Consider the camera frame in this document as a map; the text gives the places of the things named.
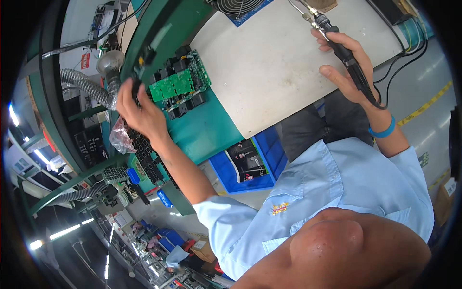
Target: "fluorescent light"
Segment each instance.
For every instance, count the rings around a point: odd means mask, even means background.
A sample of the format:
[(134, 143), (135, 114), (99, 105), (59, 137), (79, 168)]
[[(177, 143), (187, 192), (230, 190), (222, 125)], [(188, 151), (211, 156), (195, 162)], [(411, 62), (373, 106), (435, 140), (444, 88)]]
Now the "fluorescent light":
[(132, 243), (132, 247), (133, 247), (133, 249), (135, 249), (135, 253), (136, 253), (136, 255), (138, 255), (138, 256), (139, 256), (139, 255), (140, 255), (140, 253), (138, 253), (138, 250), (137, 250), (137, 249), (136, 249), (136, 247), (135, 247), (135, 243)]
[(114, 235), (114, 227), (111, 230), (111, 236), (109, 237), (109, 243), (112, 241), (112, 235)]
[(43, 156), (43, 154), (42, 154), (38, 149), (36, 149), (36, 150), (34, 151), (34, 153), (35, 153), (39, 158), (41, 158), (45, 164), (49, 164), (49, 163), (50, 163), (50, 161), (47, 160), (47, 158), (45, 158), (45, 157)]
[(88, 219), (88, 220), (86, 220), (86, 221), (83, 221), (83, 222), (82, 222), (82, 225), (85, 225), (86, 223), (89, 223), (89, 222), (91, 222), (91, 221), (93, 221), (93, 220), (94, 220), (94, 219), (91, 218), (91, 219)]
[(30, 248), (31, 248), (32, 250), (35, 250), (35, 249), (40, 248), (42, 245), (43, 245), (42, 241), (37, 240), (37, 241), (33, 241), (33, 242), (30, 244)]
[(63, 230), (63, 231), (61, 231), (59, 233), (53, 234), (53, 235), (50, 236), (50, 240), (54, 240), (54, 239), (56, 239), (58, 237), (61, 237), (62, 235), (66, 235), (67, 233), (69, 233), (69, 232), (71, 232), (71, 231), (73, 231), (73, 230), (75, 230), (75, 229), (77, 229), (79, 227), (80, 227), (80, 224), (75, 225), (75, 226), (70, 227), (70, 228), (67, 228), (66, 230)]
[(19, 125), (19, 120), (18, 117), (16, 116), (16, 113), (14, 113), (13, 106), (10, 104), (10, 116), (11, 119), (13, 120), (13, 123), (15, 126)]
[(106, 257), (106, 267), (104, 269), (104, 278), (107, 280), (109, 274), (109, 255)]
[(157, 277), (160, 276), (159, 273), (157, 273), (157, 271), (154, 270), (154, 267), (152, 265), (149, 266), (149, 269), (151, 269), (154, 272), (154, 274), (156, 274)]

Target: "blue wristband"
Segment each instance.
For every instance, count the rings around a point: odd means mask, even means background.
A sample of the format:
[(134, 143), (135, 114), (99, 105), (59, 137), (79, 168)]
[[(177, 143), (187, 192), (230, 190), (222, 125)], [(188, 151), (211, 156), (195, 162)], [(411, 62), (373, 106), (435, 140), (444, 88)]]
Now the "blue wristband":
[(369, 126), (369, 133), (376, 137), (376, 138), (384, 138), (389, 136), (395, 130), (395, 118), (391, 116), (391, 123), (390, 126), (387, 128), (386, 131), (383, 132), (374, 132), (372, 131), (371, 127)]

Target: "fingernail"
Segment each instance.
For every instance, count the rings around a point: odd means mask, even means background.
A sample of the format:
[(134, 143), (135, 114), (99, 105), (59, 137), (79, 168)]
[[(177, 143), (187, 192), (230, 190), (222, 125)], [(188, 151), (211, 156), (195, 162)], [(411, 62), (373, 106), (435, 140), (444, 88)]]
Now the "fingernail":
[(320, 67), (319, 73), (324, 75), (325, 77), (328, 77), (330, 75), (330, 70), (327, 67)]

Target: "light blue shirt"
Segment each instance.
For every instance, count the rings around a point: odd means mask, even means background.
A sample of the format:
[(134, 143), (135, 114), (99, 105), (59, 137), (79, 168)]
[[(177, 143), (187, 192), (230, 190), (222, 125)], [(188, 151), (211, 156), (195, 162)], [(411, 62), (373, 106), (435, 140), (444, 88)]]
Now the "light blue shirt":
[(179, 265), (181, 261), (183, 261), (187, 256), (189, 256), (188, 252), (185, 252), (183, 248), (176, 245), (175, 248), (170, 252), (170, 254), (165, 258), (165, 264), (167, 267), (175, 268)]
[(386, 158), (355, 137), (312, 145), (281, 173), (259, 211), (220, 196), (194, 205), (221, 269), (234, 280), (329, 207), (397, 221), (425, 242), (433, 229), (414, 148)]

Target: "white work mat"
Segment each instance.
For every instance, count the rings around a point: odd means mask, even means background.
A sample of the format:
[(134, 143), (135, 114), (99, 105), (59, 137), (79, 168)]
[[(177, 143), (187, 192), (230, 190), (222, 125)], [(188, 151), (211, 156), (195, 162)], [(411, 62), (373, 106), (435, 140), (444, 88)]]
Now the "white work mat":
[[(364, 0), (339, 0), (326, 16), (362, 44), (374, 66), (401, 51)], [(246, 139), (336, 89), (318, 69), (330, 64), (343, 71), (343, 65), (332, 51), (318, 49), (310, 28), (287, 0), (275, 0), (239, 28), (217, 12), (192, 41), (213, 92)]]

